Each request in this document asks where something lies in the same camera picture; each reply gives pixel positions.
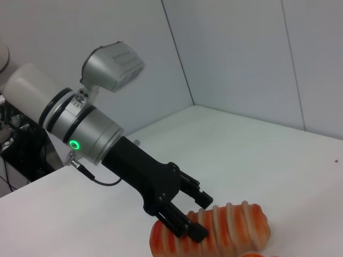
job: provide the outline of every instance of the white tabletop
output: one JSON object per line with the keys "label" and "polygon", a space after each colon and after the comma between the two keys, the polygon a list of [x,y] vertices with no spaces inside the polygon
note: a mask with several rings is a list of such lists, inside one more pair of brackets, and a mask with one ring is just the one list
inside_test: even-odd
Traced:
{"label": "white tabletop", "polygon": [[[260,204],[272,228],[266,256],[342,256],[343,141],[201,107],[129,138],[198,179],[214,204]],[[117,179],[84,163],[98,180]],[[173,202],[199,208],[182,192]],[[1,256],[151,256],[155,218],[142,205],[125,182],[104,187],[62,168],[0,199]]]}

